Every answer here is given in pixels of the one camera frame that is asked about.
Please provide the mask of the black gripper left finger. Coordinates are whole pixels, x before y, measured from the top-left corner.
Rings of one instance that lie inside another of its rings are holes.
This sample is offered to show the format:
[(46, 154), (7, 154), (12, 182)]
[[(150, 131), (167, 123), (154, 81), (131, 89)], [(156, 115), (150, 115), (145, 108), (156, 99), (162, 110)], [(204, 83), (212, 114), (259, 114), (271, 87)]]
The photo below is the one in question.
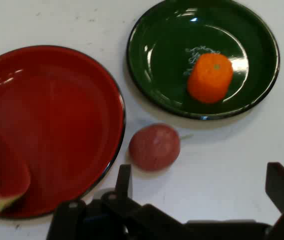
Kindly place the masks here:
[(106, 189), (89, 204), (74, 199), (62, 202), (53, 215), (48, 240), (155, 240), (145, 228), (125, 222), (106, 205), (132, 196), (131, 165), (120, 166), (115, 188)]

